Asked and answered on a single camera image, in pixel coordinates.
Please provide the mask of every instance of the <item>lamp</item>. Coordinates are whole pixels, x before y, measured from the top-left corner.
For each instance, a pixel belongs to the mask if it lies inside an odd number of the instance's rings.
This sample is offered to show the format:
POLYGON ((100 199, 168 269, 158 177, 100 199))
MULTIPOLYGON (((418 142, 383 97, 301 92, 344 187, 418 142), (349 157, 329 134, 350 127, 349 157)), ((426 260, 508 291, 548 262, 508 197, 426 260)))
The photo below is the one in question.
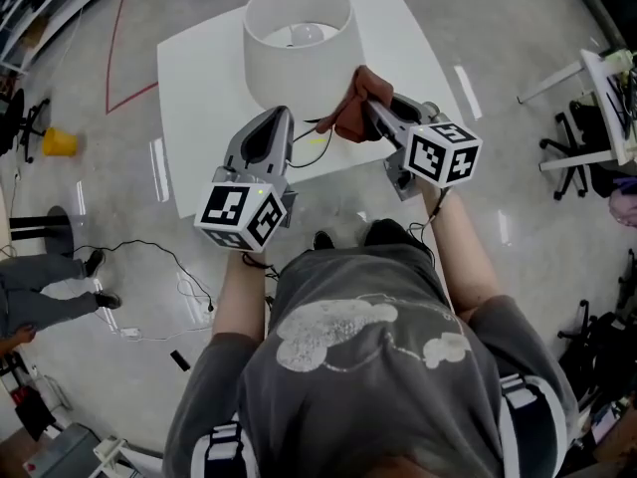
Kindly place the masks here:
POLYGON ((326 117, 365 64, 349 0, 250 0, 243 27, 246 84, 266 110, 326 117))

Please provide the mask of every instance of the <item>white desk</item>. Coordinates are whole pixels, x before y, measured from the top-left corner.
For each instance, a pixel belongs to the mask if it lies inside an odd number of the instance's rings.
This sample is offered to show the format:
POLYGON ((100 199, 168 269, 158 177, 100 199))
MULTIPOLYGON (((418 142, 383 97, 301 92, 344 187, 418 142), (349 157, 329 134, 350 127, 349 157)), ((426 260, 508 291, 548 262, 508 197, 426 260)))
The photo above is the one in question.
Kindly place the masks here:
POLYGON ((637 136, 634 129, 631 130, 628 139, 624 139, 624 129, 613 106, 620 110, 622 104, 615 95, 615 92, 608 81, 608 77, 618 73, 617 69, 609 62, 599 57, 599 55, 581 50, 581 62, 577 61, 549 76, 546 80, 539 83, 536 87, 529 89, 522 96, 518 97, 518 101, 523 104, 526 101, 547 91, 551 87, 563 82, 564 80, 587 71, 593 82, 593 91, 595 98, 601 109, 606 124, 606 131, 610 138, 611 148, 601 152, 593 152, 590 154, 582 154, 576 157, 568 157, 566 159, 557 159, 555 161, 547 161, 539 166, 541 171, 555 170, 559 168, 567 168, 577 166, 579 164, 590 164, 601 161, 609 161, 615 159, 619 164, 625 164, 628 161, 635 160, 637 157, 637 136))
MULTIPOLYGON (((451 88, 418 23, 403 0, 351 0, 366 63, 394 90, 432 101, 462 123, 451 88)), ((179 216, 194 214, 202 186, 223 162, 232 136, 263 111, 245 84, 244 9, 204 21, 157 46, 159 98, 166 155, 179 216)), ((296 122, 295 134, 311 126, 296 122)), ((312 134, 295 144, 293 162, 307 162, 325 146, 312 134)), ((356 144, 336 134, 327 153, 307 168, 288 168, 290 184, 382 159, 387 140, 356 144)))

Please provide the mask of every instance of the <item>sneaker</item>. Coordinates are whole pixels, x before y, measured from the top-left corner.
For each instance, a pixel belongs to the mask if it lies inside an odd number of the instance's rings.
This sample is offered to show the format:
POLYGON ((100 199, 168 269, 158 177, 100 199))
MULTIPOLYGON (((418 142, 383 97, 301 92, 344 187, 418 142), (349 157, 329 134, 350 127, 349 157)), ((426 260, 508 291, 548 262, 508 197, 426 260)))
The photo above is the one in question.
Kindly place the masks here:
POLYGON ((100 308, 108 308, 115 310, 121 306, 121 299, 116 294, 107 294, 106 292, 95 292, 94 296, 100 308))
POLYGON ((333 250, 334 243, 332 242, 331 237, 327 235, 327 232, 320 230, 315 234, 314 248, 315 250, 333 250))
POLYGON ((91 254, 89 260, 84 263, 84 268, 87 271, 87 278, 96 273, 98 267, 104 263, 105 259, 106 255, 102 250, 96 250, 91 254))

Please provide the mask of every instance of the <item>floor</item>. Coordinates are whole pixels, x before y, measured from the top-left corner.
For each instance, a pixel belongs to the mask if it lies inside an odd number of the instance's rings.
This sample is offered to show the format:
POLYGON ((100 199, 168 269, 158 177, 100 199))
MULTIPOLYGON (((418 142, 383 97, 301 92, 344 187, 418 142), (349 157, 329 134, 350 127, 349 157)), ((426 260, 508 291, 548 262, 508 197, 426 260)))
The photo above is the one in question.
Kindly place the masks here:
MULTIPOLYGON (((86 9, 77 30, 77 22, 70 24, 23 80, 32 101, 51 97, 51 124, 79 135, 82 151, 74 158, 44 158, 38 151, 33 165, 12 155, 0 158, 7 202, 16 168, 20 171, 13 214, 40 214, 61 204, 73 214, 78 244, 156 241, 216 296, 225 253, 197 233, 190 218, 179 220, 171 194, 155 185, 159 165, 151 151, 162 136, 155 47, 246 1, 99 0, 86 9)), ((554 202, 558 174, 537 170, 546 154, 538 139, 556 136, 553 115, 586 80, 571 80, 525 106, 516 95, 572 62, 579 49, 603 50, 605 41, 580 0, 405 1, 443 67, 465 123, 485 141, 476 176, 460 191, 503 284, 557 351, 555 334, 576 321, 580 299, 588 299, 595 312, 613 307, 617 276, 635 238, 593 193, 580 199, 571 191, 554 202), (465 69, 473 85, 480 119, 455 66, 465 69)), ((305 250, 319 229, 329 229, 345 245, 353 243, 365 218, 423 220, 422 204, 401 203, 377 163, 295 188, 300 196, 293 226, 275 237, 269 251, 279 268, 305 250)), ((22 245, 19 251, 33 253, 38 246, 22 245)), ((99 280, 124 299, 112 313, 119 329, 139 328, 147 339, 187 333, 168 341, 127 342, 113 332, 107 314, 99 313, 102 320, 84 317, 42 332, 26 347, 26 356, 63 387, 76 419, 100 435, 161 450, 188 378, 169 353, 179 350, 191 363, 196 360, 209 333, 187 330, 209 323, 204 300, 180 294, 178 289, 192 294, 191 284, 170 256, 142 245, 108 255, 99 280)), ((51 293, 70 297, 93 287, 69 281, 51 293)))

